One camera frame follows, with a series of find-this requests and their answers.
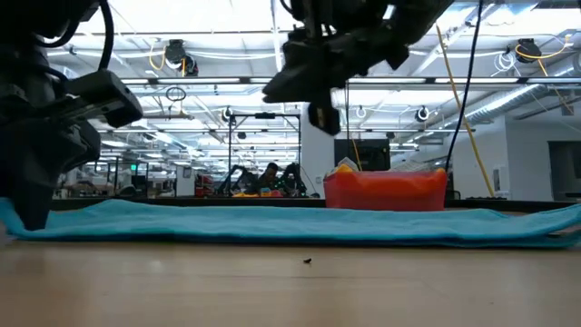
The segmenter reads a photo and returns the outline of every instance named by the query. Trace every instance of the blue cloth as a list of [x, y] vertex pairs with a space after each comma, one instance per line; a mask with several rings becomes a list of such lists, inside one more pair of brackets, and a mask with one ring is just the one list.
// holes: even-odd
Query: blue cloth
[[490, 210], [395, 213], [272, 207], [169, 207], [109, 200], [83, 210], [50, 213], [44, 230], [24, 229], [0, 199], [10, 234], [30, 241], [309, 243], [446, 245], [459, 247], [574, 246], [581, 233], [552, 232], [581, 223], [581, 205], [524, 217]]

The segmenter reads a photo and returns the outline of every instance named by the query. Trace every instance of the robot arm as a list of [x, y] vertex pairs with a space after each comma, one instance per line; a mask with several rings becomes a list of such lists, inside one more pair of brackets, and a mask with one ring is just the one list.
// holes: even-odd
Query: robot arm
[[[45, 48], [65, 45], [102, 7], [106, 37], [101, 69], [68, 78], [52, 69]], [[121, 127], [141, 119], [137, 98], [106, 69], [114, 38], [106, 0], [3, 2], [0, 26], [0, 196], [27, 230], [43, 229], [61, 173], [99, 158], [101, 137], [87, 119], [104, 115]], [[48, 44], [42, 37], [61, 37]]]
[[[367, 75], [385, 60], [397, 69], [453, 0], [291, 0], [290, 13], [305, 26], [282, 46], [285, 65], [263, 92], [266, 103], [309, 102], [310, 122], [327, 134], [340, 131], [331, 88]], [[383, 19], [388, 5], [395, 8]]]

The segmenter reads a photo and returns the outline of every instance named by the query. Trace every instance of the workbench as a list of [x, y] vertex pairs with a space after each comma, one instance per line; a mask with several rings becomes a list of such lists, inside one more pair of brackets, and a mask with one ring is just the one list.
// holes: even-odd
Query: workbench
[[1, 238], [3, 326], [573, 327], [581, 320], [578, 249]]

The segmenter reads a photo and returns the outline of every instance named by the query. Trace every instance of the red container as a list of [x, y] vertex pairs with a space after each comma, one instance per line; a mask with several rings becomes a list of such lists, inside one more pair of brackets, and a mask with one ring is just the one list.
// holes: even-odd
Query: red container
[[442, 211], [446, 172], [335, 173], [325, 179], [328, 208]]

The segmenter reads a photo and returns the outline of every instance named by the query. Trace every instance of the black pole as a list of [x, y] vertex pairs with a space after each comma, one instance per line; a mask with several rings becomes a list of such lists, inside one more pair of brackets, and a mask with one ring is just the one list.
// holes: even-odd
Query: black pole
[[345, 120], [347, 121], [347, 157], [351, 159], [350, 126], [349, 126], [349, 81], [345, 84]]
[[302, 130], [301, 125], [300, 125], [300, 116], [299, 118], [299, 167], [302, 167], [302, 161], [300, 160], [300, 153], [302, 152]]
[[119, 173], [119, 157], [115, 157], [115, 178], [113, 182], [113, 195], [117, 194], [117, 175]]
[[145, 197], [149, 197], [149, 163], [145, 163]]
[[[228, 117], [228, 172], [232, 169], [232, 116], [233, 113]], [[231, 196], [231, 178], [228, 179], [228, 183], [226, 184], [226, 190], [228, 192], [228, 197]]]
[[173, 181], [173, 197], [178, 197], [178, 166], [175, 165], [175, 180]]
[[109, 183], [109, 177], [111, 177], [111, 163], [107, 163], [107, 181], [105, 184]]

